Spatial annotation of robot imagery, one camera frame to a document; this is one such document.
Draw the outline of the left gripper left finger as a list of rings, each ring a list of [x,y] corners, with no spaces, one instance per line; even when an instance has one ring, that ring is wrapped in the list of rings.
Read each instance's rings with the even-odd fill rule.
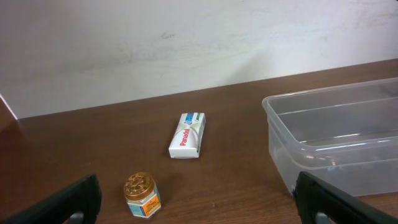
[[[1,223],[95,223],[101,209],[101,189],[88,175]]]

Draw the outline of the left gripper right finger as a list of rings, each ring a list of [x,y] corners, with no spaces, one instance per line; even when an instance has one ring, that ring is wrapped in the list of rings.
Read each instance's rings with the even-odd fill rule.
[[[294,200],[302,223],[397,224],[397,218],[304,171],[298,175]]]

